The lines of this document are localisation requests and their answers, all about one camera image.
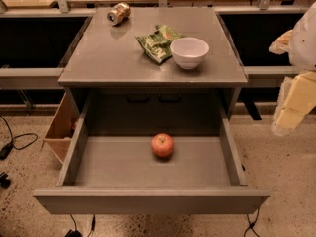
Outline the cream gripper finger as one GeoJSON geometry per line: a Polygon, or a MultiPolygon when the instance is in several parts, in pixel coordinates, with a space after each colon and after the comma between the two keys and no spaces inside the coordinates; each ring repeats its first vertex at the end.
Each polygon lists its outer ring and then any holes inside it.
{"type": "Polygon", "coordinates": [[[284,54],[289,52],[289,43],[292,36],[292,30],[289,30],[278,37],[275,41],[269,46],[269,52],[273,54],[284,54]]]}
{"type": "Polygon", "coordinates": [[[303,71],[294,78],[286,77],[281,84],[273,115],[272,133],[288,135],[316,107],[316,72],[303,71]]]}

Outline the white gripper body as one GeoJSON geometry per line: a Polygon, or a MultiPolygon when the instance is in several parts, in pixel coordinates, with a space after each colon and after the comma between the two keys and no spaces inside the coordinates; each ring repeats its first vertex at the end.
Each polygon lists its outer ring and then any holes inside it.
{"type": "Polygon", "coordinates": [[[289,42],[289,61],[301,69],[316,69],[316,2],[292,30],[289,42]]]}

